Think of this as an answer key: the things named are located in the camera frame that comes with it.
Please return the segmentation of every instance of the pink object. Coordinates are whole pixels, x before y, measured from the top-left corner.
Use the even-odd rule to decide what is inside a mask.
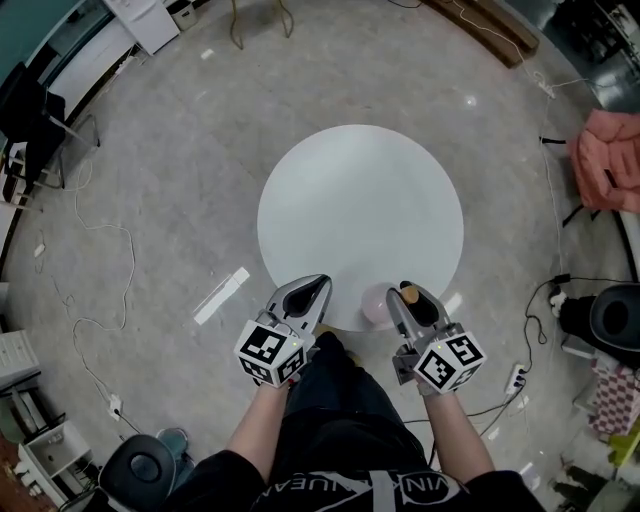
[[[594,358],[591,369],[598,379],[597,414],[589,425],[605,434],[627,435],[640,414],[640,389],[634,371],[605,355]]]
[[[373,324],[391,323],[386,299],[389,288],[395,288],[393,283],[378,283],[367,288],[362,294],[362,312]]]
[[[640,114],[593,110],[569,152],[584,206],[640,213]]]

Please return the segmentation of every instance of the pink jacket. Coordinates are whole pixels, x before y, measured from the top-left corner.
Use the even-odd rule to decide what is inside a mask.
[[[640,213],[640,114],[593,110],[569,152],[584,206]]]

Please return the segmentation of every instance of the desk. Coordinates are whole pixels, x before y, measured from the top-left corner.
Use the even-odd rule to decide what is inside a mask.
[[[258,210],[275,284],[329,275],[324,323],[348,331],[380,328],[360,310],[372,285],[410,280],[440,296],[463,233],[458,196],[436,159],[377,126],[338,126],[299,143],[271,173]]]

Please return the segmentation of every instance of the forearm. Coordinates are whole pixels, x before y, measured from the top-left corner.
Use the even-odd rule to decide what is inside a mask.
[[[288,389],[286,384],[280,388],[262,384],[227,444],[227,450],[251,462],[265,482],[273,466]]]
[[[424,399],[442,471],[465,483],[495,467],[453,393]]]

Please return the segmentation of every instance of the concrete floor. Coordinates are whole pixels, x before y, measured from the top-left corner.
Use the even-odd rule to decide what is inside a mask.
[[[484,48],[429,8],[405,10],[383,0],[289,0],[296,18],[290,40],[271,2],[240,9],[245,50],[228,39],[230,6],[210,2],[198,25],[141,65],[134,62],[89,108],[102,147],[91,156],[93,179],[79,192],[89,225],[131,230],[136,254],[122,331],[82,323],[78,346],[87,363],[142,430],[180,426],[196,459],[221,449],[255,387],[240,374],[232,347],[242,326],[274,290],[256,235],[260,191],[278,160],[305,137],[330,126],[365,123],[397,130],[442,164],[462,204],[465,239],[457,273],[442,298],[462,296],[454,317],[472,330],[489,360],[459,396],[476,412],[504,400],[515,362],[526,363],[523,312],[535,287],[559,272],[558,245],[545,167],[537,144],[546,96],[522,68],[507,70]],[[201,58],[211,48],[213,56]],[[549,82],[577,78],[566,59],[541,42],[528,67]],[[546,135],[577,133],[595,99],[583,84],[558,91]],[[557,148],[547,153],[564,217],[578,204],[571,171]],[[75,187],[78,169],[70,172]],[[41,361],[42,387],[67,412],[104,463],[131,430],[107,414],[74,352],[69,316],[116,326],[131,270],[126,235],[85,231],[74,193],[40,191],[44,214],[26,213],[10,248],[3,280],[11,283],[9,321],[27,330]],[[40,274],[33,250],[44,234]],[[613,220],[581,214],[562,232],[564,271],[625,277]],[[251,277],[204,325],[194,309],[225,277],[245,267]],[[596,288],[585,284],[574,291]],[[559,348],[545,305],[533,303],[549,335],[538,345],[525,413],[515,404],[487,441],[500,468],[533,461],[546,483],[559,454],[585,418],[572,398],[589,377],[586,362]],[[345,333],[349,348],[409,420],[425,412],[412,385],[398,386],[390,362],[392,332]],[[487,425],[493,414],[474,417]],[[430,446],[427,424],[412,431]]]

